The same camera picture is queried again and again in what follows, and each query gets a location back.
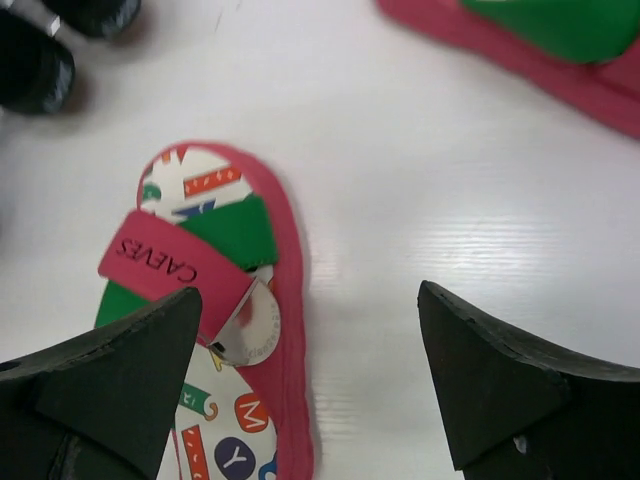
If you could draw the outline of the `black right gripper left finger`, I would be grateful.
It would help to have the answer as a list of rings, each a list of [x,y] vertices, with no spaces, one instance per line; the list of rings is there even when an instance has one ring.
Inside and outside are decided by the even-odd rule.
[[[186,288],[2,363],[2,478],[156,478],[201,310]]]

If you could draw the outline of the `pink sandal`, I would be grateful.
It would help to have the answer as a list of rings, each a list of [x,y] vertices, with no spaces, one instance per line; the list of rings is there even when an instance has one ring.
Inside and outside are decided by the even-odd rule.
[[[98,272],[96,325],[196,288],[199,335],[170,431],[183,479],[309,479],[304,261],[277,177],[220,143],[165,148]]]
[[[594,120],[639,136],[636,1],[379,1],[397,24],[467,49]]]

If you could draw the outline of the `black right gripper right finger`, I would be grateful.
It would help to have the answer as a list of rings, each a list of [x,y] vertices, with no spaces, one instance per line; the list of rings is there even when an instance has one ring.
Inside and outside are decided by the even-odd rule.
[[[452,463],[465,478],[638,478],[638,369],[561,347],[431,281],[418,309]]]

